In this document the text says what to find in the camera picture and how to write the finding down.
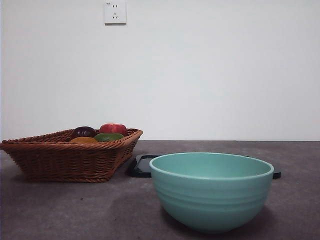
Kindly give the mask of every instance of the table surface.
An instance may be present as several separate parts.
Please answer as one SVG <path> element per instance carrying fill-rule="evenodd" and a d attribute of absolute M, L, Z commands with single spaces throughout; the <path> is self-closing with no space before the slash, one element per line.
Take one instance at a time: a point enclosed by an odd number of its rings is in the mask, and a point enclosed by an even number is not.
<path fill-rule="evenodd" d="M 161 207 L 151 178 L 125 174 L 135 156 L 181 152 L 246 155 L 281 168 L 261 212 L 220 235 L 189 229 Z M 318 240 L 319 141 L 138 141 L 105 183 L 26 182 L 1 153 L 2 240 Z"/>

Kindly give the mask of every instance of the red apple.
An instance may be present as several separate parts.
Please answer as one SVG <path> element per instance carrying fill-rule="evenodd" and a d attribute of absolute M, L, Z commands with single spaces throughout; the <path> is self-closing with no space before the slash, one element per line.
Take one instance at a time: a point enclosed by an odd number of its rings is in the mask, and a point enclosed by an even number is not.
<path fill-rule="evenodd" d="M 100 134 L 122 134 L 123 136 L 128 135 L 128 131 L 125 125 L 117 123 L 106 123 L 103 124 L 99 129 Z"/>

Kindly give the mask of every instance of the wicker basket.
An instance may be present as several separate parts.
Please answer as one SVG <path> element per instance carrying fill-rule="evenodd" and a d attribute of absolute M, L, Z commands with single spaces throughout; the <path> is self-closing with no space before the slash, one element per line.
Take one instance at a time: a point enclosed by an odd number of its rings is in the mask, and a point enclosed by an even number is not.
<path fill-rule="evenodd" d="M 4 140 L 4 150 L 29 181 L 102 183 L 128 160 L 141 134 L 129 128 L 122 139 L 98 143 L 70 143 L 73 129 Z"/>

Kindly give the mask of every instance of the bowl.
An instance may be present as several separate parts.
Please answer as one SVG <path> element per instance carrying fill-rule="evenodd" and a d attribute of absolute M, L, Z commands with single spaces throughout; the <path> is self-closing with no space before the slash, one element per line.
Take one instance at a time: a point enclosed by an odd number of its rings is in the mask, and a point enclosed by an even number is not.
<path fill-rule="evenodd" d="M 182 224 L 219 234 L 252 220 L 262 209 L 274 167 L 225 153 L 167 154 L 149 163 L 163 208 Z"/>

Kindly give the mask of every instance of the wall outlet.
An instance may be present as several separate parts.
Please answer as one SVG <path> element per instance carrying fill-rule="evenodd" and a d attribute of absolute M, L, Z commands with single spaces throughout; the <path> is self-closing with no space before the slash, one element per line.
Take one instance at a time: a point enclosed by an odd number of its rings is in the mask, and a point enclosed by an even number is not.
<path fill-rule="evenodd" d="M 124 0 L 109 0 L 104 6 L 104 24 L 127 24 L 127 3 Z"/>

